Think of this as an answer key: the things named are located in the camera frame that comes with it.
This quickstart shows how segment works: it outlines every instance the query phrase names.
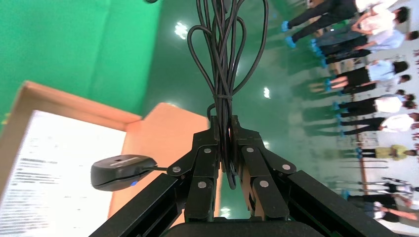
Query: green floor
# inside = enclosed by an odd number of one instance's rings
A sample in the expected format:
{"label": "green floor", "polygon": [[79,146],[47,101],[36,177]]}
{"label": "green floor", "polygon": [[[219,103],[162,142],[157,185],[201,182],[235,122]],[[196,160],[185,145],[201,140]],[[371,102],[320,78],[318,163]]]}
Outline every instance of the green floor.
{"label": "green floor", "polygon": [[[210,90],[192,60],[186,40],[174,32],[178,22],[188,28],[198,24],[194,2],[179,0],[163,4],[142,114],[147,114],[159,102],[169,102],[205,115],[212,103]],[[355,162],[342,163],[338,159],[339,150],[353,148],[354,144],[351,138],[341,139],[334,134],[336,120],[330,115],[333,101],[349,98],[310,93],[309,84],[323,81],[330,73],[320,67],[319,60],[309,50],[309,39],[301,40],[296,49],[285,45],[286,34],[279,31],[279,26],[303,8],[292,8],[284,2],[269,1],[266,50],[251,80],[234,96],[234,114],[239,116],[243,127],[259,131],[271,151],[321,182],[360,180],[360,169],[341,168],[357,166]],[[239,16],[246,22],[248,38],[238,79],[247,73],[259,49],[262,1],[246,1]],[[210,60],[202,34],[194,35],[193,42],[202,64],[208,68]],[[270,98],[265,97],[266,88]],[[249,216],[240,190],[229,190],[223,182],[222,193],[223,216]]]}

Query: yellow shirt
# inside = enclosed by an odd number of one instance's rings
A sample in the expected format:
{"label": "yellow shirt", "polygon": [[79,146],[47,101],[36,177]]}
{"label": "yellow shirt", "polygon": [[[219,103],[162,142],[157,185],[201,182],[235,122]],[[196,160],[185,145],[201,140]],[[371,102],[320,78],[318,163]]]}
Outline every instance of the yellow shirt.
{"label": "yellow shirt", "polygon": [[[392,157],[391,148],[397,150],[396,157]],[[401,145],[393,145],[391,147],[377,147],[376,148],[376,155],[377,155],[377,158],[379,158],[379,159],[393,158],[394,160],[402,160],[402,159],[405,159],[407,157],[407,155],[404,154],[403,152],[408,151],[408,150],[409,149],[407,149],[406,147],[401,146]]]}

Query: white shirt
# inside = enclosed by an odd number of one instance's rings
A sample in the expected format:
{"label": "white shirt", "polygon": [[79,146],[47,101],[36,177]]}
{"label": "white shirt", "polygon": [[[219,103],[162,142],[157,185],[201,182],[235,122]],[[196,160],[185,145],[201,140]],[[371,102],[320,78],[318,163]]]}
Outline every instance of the white shirt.
{"label": "white shirt", "polygon": [[377,12],[377,15],[369,16],[361,21],[360,26],[362,30],[371,31],[373,35],[377,35],[384,31],[392,31],[395,18],[396,14],[387,9],[382,9]]}
{"label": "white shirt", "polygon": [[368,8],[378,6],[383,9],[387,9],[395,4],[398,0],[355,0],[355,5],[358,8],[358,12],[364,12]]}
{"label": "white shirt", "polygon": [[381,126],[385,127],[384,132],[405,132],[409,131],[412,124],[415,122],[409,115],[394,115],[382,122]]}
{"label": "white shirt", "polygon": [[377,111],[384,113],[399,112],[400,108],[403,106],[403,103],[396,95],[382,96],[376,99],[375,102]]}
{"label": "white shirt", "polygon": [[405,194],[412,194],[412,185],[411,184],[403,184],[397,185],[396,187],[398,192],[405,193]]}
{"label": "white shirt", "polygon": [[388,38],[393,36],[393,32],[394,32],[394,27],[392,27],[391,29],[387,29],[383,32],[380,32],[376,35],[368,35],[367,36],[368,43],[375,42],[378,45],[380,45],[380,44],[384,43]]}

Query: black skirt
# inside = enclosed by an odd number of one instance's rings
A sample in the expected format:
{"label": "black skirt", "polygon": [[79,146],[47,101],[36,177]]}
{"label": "black skirt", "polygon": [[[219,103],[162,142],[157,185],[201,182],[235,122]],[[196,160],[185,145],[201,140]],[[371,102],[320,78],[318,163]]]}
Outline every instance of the black skirt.
{"label": "black skirt", "polygon": [[365,67],[339,74],[336,77],[348,77],[348,85],[345,89],[354,88],[370,82],[370,76],[368,75],[368,70]]}

